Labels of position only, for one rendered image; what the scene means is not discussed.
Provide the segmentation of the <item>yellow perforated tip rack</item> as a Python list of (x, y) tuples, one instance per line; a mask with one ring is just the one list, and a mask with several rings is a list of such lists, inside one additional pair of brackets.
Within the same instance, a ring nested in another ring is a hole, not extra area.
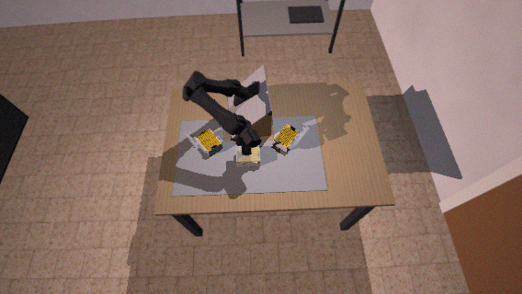
[(297, 136), (298, 132), (292, 126), (286, 126), (284, 130), (275, 139), (279, 143), (288, 147), (292, 140)]
[(202, 142), (207, 151), (210, 151), (221, 144), (210, 130), (202, 131), (198, 136), (198, 139)]

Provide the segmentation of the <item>grey bench mat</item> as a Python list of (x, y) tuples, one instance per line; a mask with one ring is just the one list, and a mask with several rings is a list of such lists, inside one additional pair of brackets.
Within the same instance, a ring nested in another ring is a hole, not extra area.
[[(288, 124), (309, 129), (287, 152), (274, 140), (259, 144), (260, 166), (237, 167), (235, 141), (225, 141), (216, 119), (181, 121), (172, 197), (327, 190), (315, 116), (272, 118), (273, 135)], [(186, 136), (210, 128), (222, 139), (212, 156), (198, 151)]]

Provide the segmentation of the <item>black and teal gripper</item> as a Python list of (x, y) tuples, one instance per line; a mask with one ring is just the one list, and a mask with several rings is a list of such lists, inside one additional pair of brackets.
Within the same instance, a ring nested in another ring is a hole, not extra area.
[(235, 142), (237, 146), (242, 146), (242, 144), (239, 142), (239, 134), (235, 135)]

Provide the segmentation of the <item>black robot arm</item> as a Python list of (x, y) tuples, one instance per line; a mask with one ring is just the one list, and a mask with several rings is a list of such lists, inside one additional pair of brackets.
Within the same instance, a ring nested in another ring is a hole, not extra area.
[(261, 143), (261, 139), (256, 131), (252, 129), (251, 122), (243, 116), (236, 115), (222, 107), (207, 93), (218, 93), (228, 97), (235, 95), (233, 105), (238, 106), (259, 93), (259, 82), (244, 87), (240, 84), (240, 81), (235, 79), (212, 80), (195, 71), (184, 85), (182, 96), (186, 102), (191, 100), (205, 109), (229, 134), (239, 134), (239, 142), (242, 144), (242, 155), (252, 154), (251, 148), (258, 146)]

